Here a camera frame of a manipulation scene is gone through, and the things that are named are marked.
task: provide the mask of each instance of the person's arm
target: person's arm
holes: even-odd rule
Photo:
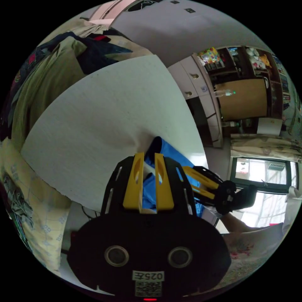
[[[230,233],[247,233],[262,229],[261,227],[247,226],[244,222],[233,216],[231,213],[222,216],[220,220]]]

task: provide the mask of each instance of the air conditioner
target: air conditioner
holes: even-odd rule
[[[268,170],[283,171],[285,169],[284,163],[268,162]]]

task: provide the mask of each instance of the plastic bottle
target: plastic bottle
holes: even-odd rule
[[[215,95],[216,95],[217,98],[224,97],[224,96],[228,97],[228,96],[233,95],[235,93],[236,93],[235,91],[231,91],[230,89],[215,91]]]

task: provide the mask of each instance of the yellow bracket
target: yellow bracket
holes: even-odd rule
[[[172,210],[174,208],[174,201],[167,175],[164,156],[159,153],[155,153],[155,189],[157,212]]]
[[[123,202],[125,209],[141,212],[143,202],[143,169],[144,153],[136,153]]]
[[[191,167],[186,166],[186,167],[182,167],[182,168],[187,175],[191,176],[193,179],[195,179],[196,181],[201,183],[202,186],[200,188],[191,185],[191,187],[194,191],[198,192],[199,194],[201,194],[207,198],[210,198],[210,199],[215,198],[215,195],[213,193],[210,193],[209,191],[203,189],[202,187],[206,187],[211,190],[216,190],[219,186],[218,183],[210,180],[209,178],[207,178],[206,176],[197,172],[196,170],[194,170]]]

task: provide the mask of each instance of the window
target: window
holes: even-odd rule
[[[249,227],[268,227],[281,223],[285,218],[286,195],[258,192],[252,207],[239,210],[243,213],[241,221]]]
[[[231,181],[241,189],[252,184],[262,193],[287,194],[290,186],[298,187],[297,164],[275,159],[234,158]]]
[[[237,210],[240,220],[249,227],[267,227],[285,218],[288,189],[299,183],[298,164],[289,161],[258,158],[234,158],[231,181],[237,192],[250,184],[258,188],[255,203]]]

